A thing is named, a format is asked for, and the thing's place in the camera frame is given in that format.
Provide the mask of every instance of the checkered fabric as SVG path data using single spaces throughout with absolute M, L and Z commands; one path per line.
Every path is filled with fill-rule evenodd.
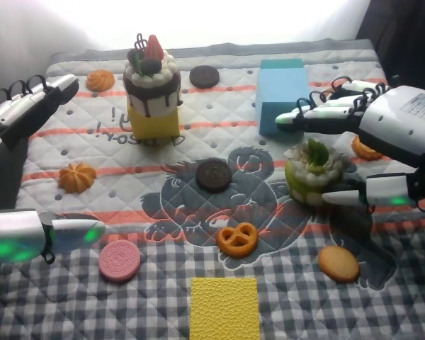
M 129 137 L 124 58 L 52 65 L 51 77 L 78 76 L 80 94 L 30 141 L 17 206 L 93 213 L 110 227 L 91 249 L 60 255 L 51 266 L 36 259 L 1 267 L 0 339 L 188 339 L 194 277 L 257 278 L 262 339 L 425 339 L 425 214 L 410 207 L 378 208 L 373 216 L 349 207 L 324 213 L 294 203 L 283 173 L 283 153 L 294 141 L 259 136 L 251 123 L 256 75 L 267 57 L 303 58 L 312 90 L 327 89 L 341 75 L 383 79 L 375 52 L 348 43 L 349 49 L 321 42 L 274 55 L 233 55 L 226 45 L 214 56 L 177 57 L 183 137 L 153 149 Z M 190 85 L 188 72 L 198 64 L 220 70 L 214 91 Z M 98 68 L 117 79 L 102 96 L 84 88 Z M 312 136 L 355 157 L 352 134 Z M 222 196 L 205 196 L 192 181 L 208 157 L 227 160 L 234 171 L 234 186 Z M 101 171 L 89 190 L 65 195 L 54 174 L 79 161 Z M 349 176 L 412 171 L 389 159 L 355 161 Z M 219 252 L 214 236 L 224 217 L 231 225 L 243 219 L 256 225 L 253 254 L 235 260 Z M 98 257 L 121 238 L 139 247 L 141 265 L 117 285 L 100 275 Z M 318 253 L 330 244 L 358 259 L 355 283 L 337 284 L 320 271 Z

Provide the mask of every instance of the printed label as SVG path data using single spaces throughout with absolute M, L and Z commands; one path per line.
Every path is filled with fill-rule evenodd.
M 425 94 L 414 97 L 400 110 L 425 120 Z

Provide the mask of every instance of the blue box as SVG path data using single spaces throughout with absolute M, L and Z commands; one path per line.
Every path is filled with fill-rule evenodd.
M 259 134 L 280 133 L 276 117 L 291 112 L 296 101 L 300 97 L 308 98 L 309 94 L 307 72 L 301 59 L 262 60 L 255 99 Z

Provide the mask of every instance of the yellow sponge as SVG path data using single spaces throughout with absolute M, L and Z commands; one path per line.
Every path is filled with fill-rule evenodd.
M 127 109 L 132 131 L 138 140 L 178 137 L 180 135 L 177 108 L 172 113 L 162 117 L 145 117 L 144 115 L 140 115 L 129 105 L 129 101 L 127 101 Z
M 190 339 L 260 339 L 256 279 L 193 278 Z

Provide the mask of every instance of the robotic arm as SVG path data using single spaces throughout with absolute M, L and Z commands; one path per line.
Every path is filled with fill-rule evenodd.
M 30 88 L 35 77 L 41 84 Z M 0 171 L 17 141 L 38 131 L 79 90 L 72 74 L 50 83 L 40 75 L 32 78 L 26 83 L 17 81 L 8 90 L 0 89 L 6 94 L 0 104 Z M 11 96 L 16 84 L 22 85 L 22 94 Z M 0 263 L 28 261 L 41 255 L 51 264 L 55 254 L 89 248 L 105 230 L 106 226 L 90 215 L 42 212 L 38 216 L 35 210 L 0 211 Z
M 409 86 L 386 89 L 383 84 L 351 81 L 334 86 L 328 101 L 316 106 L 301 98 L 297 108 L 276 118 L 279 129 L 335 135 L 351 131 L 368 147 L 409 166 L 412 174 L 369 176 L 365 183 L 348 182 L 346 190 L 324 193 L 341 205 L 418 206 L 425 198 L 425 90 Z M 308 106 L 301 106 L 304 101 Z

